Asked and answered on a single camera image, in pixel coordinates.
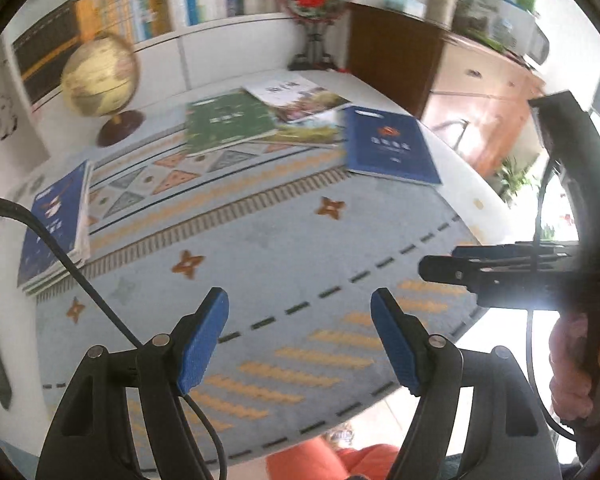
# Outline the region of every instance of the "globe base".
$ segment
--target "globe base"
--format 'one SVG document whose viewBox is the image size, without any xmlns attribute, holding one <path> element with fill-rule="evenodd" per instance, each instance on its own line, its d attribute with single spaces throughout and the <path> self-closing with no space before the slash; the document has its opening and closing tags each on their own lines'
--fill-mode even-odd
<svg viewBox="0 0 600 480">
<path fill-rule="evenodd" d="M 104 147 L 120 142 L 136 131 L 143 122 L 144 114 L 137 110 L 115 114 L 100 129 L 96 144 Z"/>
</svg>

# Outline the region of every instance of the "patterned tablecloth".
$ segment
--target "patterned tablecloth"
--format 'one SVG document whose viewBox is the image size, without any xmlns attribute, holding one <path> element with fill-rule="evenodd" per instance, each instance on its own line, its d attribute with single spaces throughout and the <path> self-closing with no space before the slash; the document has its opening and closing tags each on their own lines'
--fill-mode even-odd
<svg viewBox="0 0 600 480">
<path fill-rule="evenodd" d="M 170 332 L 212 286 L 229 295 L 229 321 L 191 396 L 230 463 L 315 436 L 397 388 L 369 314 L 376 288 L 451 339 L 481 314 L 463 288 L 417 275 L 424 254 L 476 243 L 436 189 L 350 174 L 343 163 L 340 149 L 256 142 L 189 155 L 176 126 L 94 172 L 84 272 L 141 340 Z M 52 414 L 90 346 L 129 345 L 71 279 L 36 308 Z M 129 407 L 149 471 L 135 390 Z M 185 412 L 212 464 L 210 439 Z"/>
</svg>

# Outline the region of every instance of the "dresser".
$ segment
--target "dresser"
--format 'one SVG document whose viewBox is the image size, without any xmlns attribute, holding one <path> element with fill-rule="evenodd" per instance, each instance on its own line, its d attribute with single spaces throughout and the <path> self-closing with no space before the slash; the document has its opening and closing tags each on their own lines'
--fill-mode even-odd
<svg viewBox="0 0 600 480">
<path fill-rule="evenodd" d="M 350 5 L 348 70 L 492 175 L 544 82 L 475 41 L 391 10 Z"/>
</svg>

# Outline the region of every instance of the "metal screw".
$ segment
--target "metal screw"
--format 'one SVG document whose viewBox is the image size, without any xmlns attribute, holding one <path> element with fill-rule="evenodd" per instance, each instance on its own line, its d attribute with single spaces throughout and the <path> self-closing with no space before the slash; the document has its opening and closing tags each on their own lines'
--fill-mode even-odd
<svg viewBox="0 0 600 480">
<path fill-rule="evenodd" d="M 165 346 L 169 344 L 169 341 L 171 341 L 169 334 L 154 335 L 154 338 L 151 339 L 151 343 L 153 343 L 154 346 Z"/>
<path fill-rule="evenodd" d="M 92 346 L 91 348 L 89 348 L 87 350 L 87 355 L 91 359 L 95 359 L 96 357 L 100 357 L 103 352 L 104 352 L 104 347 L 103 346 L 95 345 L 95 346 Z"/>
<path fill-rule="evenodd" d="M 429 338 L 429 344 L 433 346 L 433 348 L 442 348 L 444 345 L 446 345 L 446 339 L 441 335 L 432 335 Z"/>
<path fill-rule="evenodd" d="M 509 359 L 509 350 L 507 350 L 506 347 L 504 346 L 496 346 L 496 348 L 494 348 L 496 355 L 500 358 L 500 359 Z"/>
</svg>

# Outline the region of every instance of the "desk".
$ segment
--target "desk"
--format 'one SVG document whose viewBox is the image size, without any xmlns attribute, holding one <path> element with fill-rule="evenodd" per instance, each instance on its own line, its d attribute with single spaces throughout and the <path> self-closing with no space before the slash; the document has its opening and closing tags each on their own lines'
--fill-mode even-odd
<svg viewBox="0 0 600 480">
<path fill-rule="evenodd" d="M 340 150 L 249 143 L 205 158 L 182 153 L 186 102 L 271 75 L 152 105 L 125 141 L 50 161 L 14 191 L 30 206 L 37 189 L 85 158 L 96 162 L 84 272 L 142 341 L 170 332 L 210 287 L 227 290 L 230 318 L 192 396 L 230 463 L 320 434 L 397 387 L 368 314 L 379 286 L 430 332 L 458 338 L 481 309 L 464 289 L 424 285 L 418 261 L 476 238 L 510 241 L 513 232 L 497 195 L 426 128 L 443 181 L 436 189 L 347 173 Z M 404 112 L 352 75 L 304 75 L 355 104 Z M 37 300 L 16 290 L 23 238 L 20 225 L 0 219 L 0 351 L 14 391 L 9 411 L 0 406 L 0 440 L 12 456 L 35 456 L 86 350 L 129 344 L 72 280 Z M 141 467 L 149 471 L 155 466 L 138 398 L 129 398 Z M 211 441 L 186 413 L 212 460 Z"/>
</svg>

